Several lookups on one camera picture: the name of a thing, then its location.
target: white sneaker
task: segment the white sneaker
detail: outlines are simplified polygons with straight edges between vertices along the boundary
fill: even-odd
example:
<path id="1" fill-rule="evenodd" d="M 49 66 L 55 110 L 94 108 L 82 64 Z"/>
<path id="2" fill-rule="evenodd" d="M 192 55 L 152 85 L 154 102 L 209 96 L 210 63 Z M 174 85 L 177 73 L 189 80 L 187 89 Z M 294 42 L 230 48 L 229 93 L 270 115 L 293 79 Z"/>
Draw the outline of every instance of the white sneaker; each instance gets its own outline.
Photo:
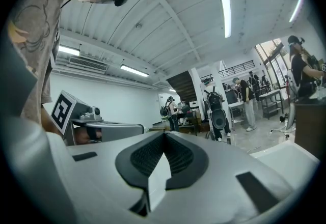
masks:
<path id="1" fill-rule="evenodd" d="M 253 127 L 253 128 L 248 127 L 248 128 L 246 129 L 246 131 L 247 131 L 247 132 L 250 132 L 250 131 L 253 131 L 253 130 L 255 130 L 255 129 L 256 129 L 256 127 Z"/>

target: fluorescent light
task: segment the fluorescent light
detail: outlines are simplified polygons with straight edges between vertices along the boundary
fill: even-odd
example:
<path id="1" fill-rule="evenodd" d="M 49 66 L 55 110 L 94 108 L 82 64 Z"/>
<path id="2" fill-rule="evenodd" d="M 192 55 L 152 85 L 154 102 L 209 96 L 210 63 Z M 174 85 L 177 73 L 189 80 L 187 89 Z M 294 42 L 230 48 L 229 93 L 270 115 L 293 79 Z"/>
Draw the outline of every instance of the fluorescent light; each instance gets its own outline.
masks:
<path id="1" fill-rule="evenodd" d="M 126 70 L 126 71 L 128 71 L 128 72 L 131 72 L 131 73 L 134 73 L 134 74 L 137 74 L 137 75 L 141 75 L 141 76 L 143 76 L 143 77 L 147 77 L 147 76 L 149 76 L 148 74 L 145 74 L 145 73 L 143 73 L 143 72 L 141 72 L 141 71 L 138 71 L 138 70 L 136 70 L 136 69 L 133 69 L 133 68 L 131 68 L 131 67 L 127 67 L 127 66 L 125 66 L 125 65 L 122 65 L 120 68 L 123 69 L 123 70 Z"/>
<path id="2" fill-rule="evenodd" d="M 221 0 L 224 16 L 225 38 L 231 36 L 231 4 L 230 0 Z"/>
<path id="3" fill-rule="evenodd" d="M 68 54 L 72 54 L 72 55 L 79 55 L 80 54 L 80 50 L 75 49 L 75 48 L 70 48 L 70 47 L 64 47 L 64 46 L 59 46 L 59 51 L 65 52 L 65 53 L 68 53 Z"/>
<path id="4" fill-rule="evenodd" d="M 294 12 L 293 12 L 293 14 L 292 14 L 289 22 L 292 22 L 292 21 L 294 21 L 296 19 L 296 17 L 299 14 L 299 11 L 301 10 L 301 7 L 302 7 L 303 2 L 304 2 L 304 0 L 298 0 L 297 1 L 297 4 L 296 4 L 295 9 L 294 9 Z"/>

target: air conditioner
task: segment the air conditioner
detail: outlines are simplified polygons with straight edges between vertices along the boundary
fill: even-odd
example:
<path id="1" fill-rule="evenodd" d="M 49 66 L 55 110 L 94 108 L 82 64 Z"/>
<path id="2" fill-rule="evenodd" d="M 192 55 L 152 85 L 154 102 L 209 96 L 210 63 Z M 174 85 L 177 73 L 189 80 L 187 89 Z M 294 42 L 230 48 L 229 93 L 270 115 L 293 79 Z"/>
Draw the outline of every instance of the air conditioner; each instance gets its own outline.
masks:
<path id="1" fill-rule="evenodd" d="M 70 57 L 67 67 L 94 72 L 98 71 L 101 74 L 104 74 L 107 70 L 107 64 L 82 57 Z"/>

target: white corrugated ceiling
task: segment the white corrugated ceiling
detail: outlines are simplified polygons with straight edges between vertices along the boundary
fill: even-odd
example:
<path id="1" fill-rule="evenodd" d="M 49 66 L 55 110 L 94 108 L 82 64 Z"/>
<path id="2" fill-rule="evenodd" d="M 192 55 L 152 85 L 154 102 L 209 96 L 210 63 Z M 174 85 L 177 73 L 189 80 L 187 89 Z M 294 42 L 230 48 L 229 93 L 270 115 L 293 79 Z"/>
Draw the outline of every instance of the white corrugated ceiling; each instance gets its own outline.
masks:
<path id="1" fill-rule="evenodd" d="M 289 23 L 296 2 L 231 0 L 232 31 L 226 39 L 220 0 L 128 0 L 119 8 L 72 0 L 62 9 L 61 43 L 109 64 L 107 75 L 152 85 L 287 34 L 308 12 L 303 9 Z M 122 64 L 150 76 L 123 71 Z"/>

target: black metal railing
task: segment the black metal railing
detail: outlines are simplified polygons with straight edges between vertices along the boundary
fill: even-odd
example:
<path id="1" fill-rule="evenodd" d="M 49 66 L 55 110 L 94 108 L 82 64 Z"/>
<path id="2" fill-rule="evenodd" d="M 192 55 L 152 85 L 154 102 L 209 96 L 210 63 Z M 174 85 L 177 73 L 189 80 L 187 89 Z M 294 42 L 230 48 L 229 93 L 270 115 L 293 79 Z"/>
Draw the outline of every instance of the black metal railing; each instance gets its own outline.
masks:
<path id="1" fill-rule="evenodd" d="M 251 70 L 251 69 L 253 69 L 255 67 L 256 66 L 254 64 L 254 61 L 250 60 L 250 61 L 242 63 L 240 65 L 237 65 L 237 66 L 230 67 L 228 69 L 219 71 L 219 75 L 220 75 L 220 78 L 224 78 L 224 77 L 227 77 L 227 76 L 235 75 L 235 74 L 240 73 L 240 72 L 244 72 L 246 70 Z M 205 79 L 205 78 L 212 78 L 212 75 L 211 74 L 206 75 L 206 76 L 201 77 L 200 79 Z"/>

